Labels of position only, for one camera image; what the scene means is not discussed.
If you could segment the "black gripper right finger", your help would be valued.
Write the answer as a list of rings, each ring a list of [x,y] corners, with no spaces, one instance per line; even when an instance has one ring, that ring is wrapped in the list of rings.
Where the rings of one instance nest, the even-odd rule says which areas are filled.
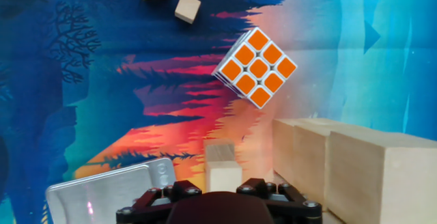
[[[236,193],[260,200],[274,223],[322,224],[322,205],[308,200],[290,183],[275,184],[250,178],[236,189]]]

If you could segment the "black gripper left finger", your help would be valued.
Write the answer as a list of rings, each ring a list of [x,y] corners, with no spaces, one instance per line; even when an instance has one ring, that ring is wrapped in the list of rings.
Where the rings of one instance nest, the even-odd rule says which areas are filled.
[[[159,222],[169,217],[179,201],[199,195],[202,195],[202,190],[188,180],[163,188],[150,188],[132,206],[116,211],[116,223]]]

